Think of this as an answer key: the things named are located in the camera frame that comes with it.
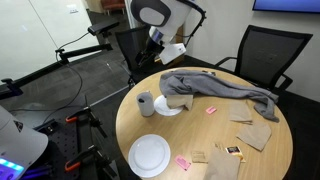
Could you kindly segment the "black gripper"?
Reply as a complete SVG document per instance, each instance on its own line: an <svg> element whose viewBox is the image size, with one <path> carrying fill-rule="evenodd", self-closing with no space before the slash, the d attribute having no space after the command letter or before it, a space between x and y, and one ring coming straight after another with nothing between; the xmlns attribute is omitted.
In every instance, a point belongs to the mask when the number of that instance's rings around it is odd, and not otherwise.
<svg viewBox="0 0 320 180"><path fill-rule="evenodd" d="M156 55L160 54L164 47L157 44L152 39L146 41L146 47L139 51L136 55L135 61L139 67L143 66L151 58L154 58Z"/></svg>

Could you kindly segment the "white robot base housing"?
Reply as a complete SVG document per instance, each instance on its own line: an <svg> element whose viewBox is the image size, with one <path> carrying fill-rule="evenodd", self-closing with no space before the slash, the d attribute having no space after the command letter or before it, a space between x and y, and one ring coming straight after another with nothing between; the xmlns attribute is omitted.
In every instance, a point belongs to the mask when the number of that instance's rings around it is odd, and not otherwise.
<svg viewBox="0 0 320 180"><path fill-rule="evenodd" d="M48 137L0 106L0 180L19 180L43 154Z"/></svg>

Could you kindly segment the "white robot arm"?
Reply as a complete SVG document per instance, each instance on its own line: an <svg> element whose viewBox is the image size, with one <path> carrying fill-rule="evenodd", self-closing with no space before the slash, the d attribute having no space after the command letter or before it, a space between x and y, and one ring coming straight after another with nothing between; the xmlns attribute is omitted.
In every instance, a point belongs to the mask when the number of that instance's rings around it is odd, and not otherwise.
<svg viewBox="0 0 320 180"><path fill-rule="evenodd" d="M187 35L191 39L206 19L206 12L194 0L132 0L130 9L133 17L148 25L149 37L146 48L136 57L139 66L143 66L152 57L159 56L166 65L186 52L187 43L175 43L171 40L184 24L192 9L201 14L193 31Z"/></svg>

